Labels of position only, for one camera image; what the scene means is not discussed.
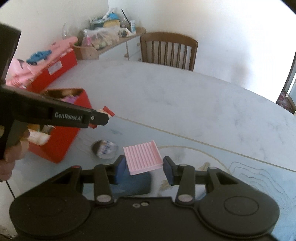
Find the person left hand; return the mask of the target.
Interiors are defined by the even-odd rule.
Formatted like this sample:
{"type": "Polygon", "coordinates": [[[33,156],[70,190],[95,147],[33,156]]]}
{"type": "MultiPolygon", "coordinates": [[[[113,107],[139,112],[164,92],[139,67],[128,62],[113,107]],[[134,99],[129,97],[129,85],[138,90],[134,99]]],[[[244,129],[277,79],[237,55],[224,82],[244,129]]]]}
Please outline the person left hand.
{"type": "Polygon", "coordinates": [[[5,150],[4,158],[1,160],[1,181],[7,181],[11,178],[16,161],[24,158],[29,149],[29,136],[29,130],[25,129],[18,138],[17,144],[5,150]]]}

